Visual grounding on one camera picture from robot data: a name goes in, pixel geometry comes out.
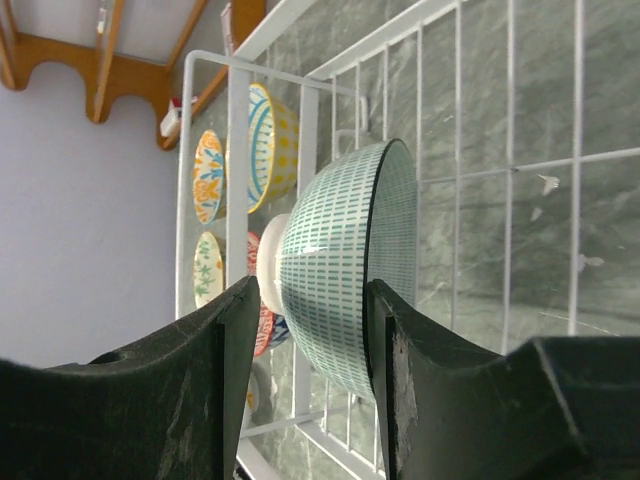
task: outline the yellow patterned bowl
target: yellow patterned bowl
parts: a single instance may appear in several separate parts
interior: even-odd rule
[[[267,89],[249,90],[249,213],[285,196],[297,181],[298,117]]]

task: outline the white wall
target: white wall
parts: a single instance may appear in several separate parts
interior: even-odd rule
[[[43,64],[0,87],[0,357],[87,362],[173,319],[176,156],[142,99],[85,117],[84,83]]]

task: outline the white wire rack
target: white wire rack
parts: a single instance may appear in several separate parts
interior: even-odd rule
[[[233,284],[247,274],[246,246],[243,242],[229,241],[230,238],[237,240],[244,238],[248,232],[247,218],[247,178],[249,173],[249,151],[246,138],[249,131],[248,118],[248,92],[252,73],[266,75],[283,81],[299,85],[300,88],[300,142],[299,142],[299,166],[298,166],[298,193],[304,190],[316,172],[316,155],[318,150],[318,116],[321,92],[328,92],[331,95],[331,131],[332,145],[331,156],[335,159],[339,154],[339,139],[344,135],[353,135],[355,148],[359,147],[360,136],[356,132],[367,129],[368,111],[366,103],[362,101],[360,85],[360,69],[363,62],[376,56],[382,58],[382,137],[388,138],[389,131],[389,57],[390,49],[393,45],[403,41],[408,37],[414,37],[417,42],[416,51],[416,145],[415,152],[418,159],[422,156],[423,144],[422,124],[423,124],[423,29],[425,26],[435,22],[446,14],[455,15],[455,175],[443,176],[440,178],[424,179],[421,172],[421,161],[417,162],[417,178],[420,179],[420,188],[429,185],[448,183],[455,186],[454,197],[454,225],[453,225],[453,265],[451,293],[451,318],[450,327],[456,329],[458,317],[458,282],[459,276],[455,273],[460,266],[460,209],[461,209],[461,186],[462,182],[482,177],[499,177],[506,179],[505,198],[505,218],[504,218],[504,266],[503,266],[503,306],[502,306],[502,332],[501,351],[507,352],[509,348],[509,327],[511,312],[511,275],[512,275],[512,227],[513,227],[513,205],[514,205],[514,177],[521,172],[533,172],[549,167],[570,166],[572,171],[571,184],[571,241],[570,241],[570,277],[569,277],[569,302],[568,302],[568,335],[575,335],[578,326],[578,274],[580,272],[580,231],[581,231],[581,169],[582,166],[590,162],[605,162],[614,159],[638,157],[640,158],[640,147],[628,148],[604,153],[583,155],[583,95],[585,77],[585,0],[575,0],[575,25],[574,30],[574,111],[573,111],[573,151],[570,157],[526,165],[517,165],[515,162],[514,132],[516,117],[516,0],[505,0],[508,18],[508,45],[507,45],[507,78],[505,78],[507,88],[507,126],[506,126],[506,158],[504,165],[500,168],[484,170],[474,173],[465,173],[461,168],[461,156],[463,149],[463,76],[462,76],[462,40],[464,31],[462,28],[463,2],[462,0],[421,0],[408,8],[382,27],[375,30],[350,48],[346,49],[332,60],[301,77],[286,72],[281,72],[266,68],[260,65],[249,63],[238,59],[229,58],[222,55],[194,51],[189,53],[186,59],[184,86],[183,86],[183,116],[182,116],[182,139],[180,142],[180,166],[179,166],[179,189],[178,189],[178,218],[177,218],[177,257],[176,257],[176,314],[182,311],[180,305],[180,285],[185,281],[182,278],[184,269],[182,268],[185,259],[185,224],[184,212],[191,202],[189,184],[189,154],[190,132],[191,132],[191,103],[193,88],[193,70],[196,60],[215,62],[229,66],[229,152],[230,162],[228,189],[226,232],[227,232],[227,262],[226,278],[228,284]],[[312,2],[301,2],[294,14],[301,14]],[[355,72],[355,84],[351,88],[345,88],[337,83],[337,77],[345,72]],[[355,125],[353,129],[338,129],[337,125],[337,104],[338,96],[347,96],[358,99],[353,102],[355,105]],[[319,411],[311,411],[311,379],[312,371],[306,358],[297,349],[294,350],[293,359],[293,401],[291,417],[269,425],[263,425],[244,431],[238,450],[239,461],[254,475],[260,479],[277,479],[278,474],[260,456],[257,450],[249,442],[248,437],[258,435],[278,428],[293,427],[301,431],[311,442],[340,464],[354,478],[374,479],[384,477],[384,472],[380,468],[380,448],[377,435],[373,438],[372,458],[365,458],[358,454],[352,447],[352,409],[353,399],[345,406],[335,408],[330,405],[329,391],[330,385],[327,382],[325,394],[325,407]],[[328,419],[332,415],[346,414],[347,435],[346,441],[339,440],[327,428]],[[323,419],[321,425],[316,421]],[[378,431],[377,415],[375,416],[374,431]]]

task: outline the green patterned bowl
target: green patterned bowl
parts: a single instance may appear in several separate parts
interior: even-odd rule
[[[296,344],[316,370],[365,399],[374,398],[365,286],[382,279],[414,303],[417,191],[401,140],[362,148],[312,180],[276,248],[278,313]]]

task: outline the bowl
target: bowl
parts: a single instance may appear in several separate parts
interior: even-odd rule
[[[193,293],[196,307],[203,307],[223,290],[224,274],[220,246],[211,232],[204,232],[198,239],[193,259]]]
[[[296,185],[298,118],[259,83],[249,87],[249,213]],[[229,159],[227,143],[226,158]]]
[[[249,232],[249,275],[255,275],[257,270],[257,256],[262,244],[260,237],[253,232]],[[284,316],[273,313],[264,302],[260,305],[260,321],[258,323],[258,334],[253,356],[268,352],[281,345],[291,336]]]
[[[269,305],[296,345],[317,371],[368,400],[365,286],[382,279],[414,304],[417,191],[401,140],[367,146],[323,169],[285,225],[270,222],[273,236],[258,252],[261,294],[277,297]]]
[[[225,202],[224,157],[220,139],[213,130],[206,130],[200,137],[192,175],[193,205],[198,220],[206,226],[218,213],[224,214]]]

